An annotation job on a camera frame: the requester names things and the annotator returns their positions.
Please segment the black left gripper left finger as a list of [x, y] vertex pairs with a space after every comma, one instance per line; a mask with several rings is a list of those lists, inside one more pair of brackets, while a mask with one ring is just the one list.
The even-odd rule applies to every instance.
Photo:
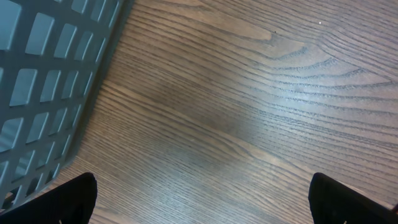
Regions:
[[1, 215], [1, 224], [88, 224], [97, 194], [97, 181], [86, 172]]

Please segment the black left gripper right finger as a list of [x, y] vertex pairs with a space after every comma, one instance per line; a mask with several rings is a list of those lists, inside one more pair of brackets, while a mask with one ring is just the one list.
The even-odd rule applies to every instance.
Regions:
[[320, 172], [308, 201], [314, 224], [397, 224], [397, 207], [388, 209]]

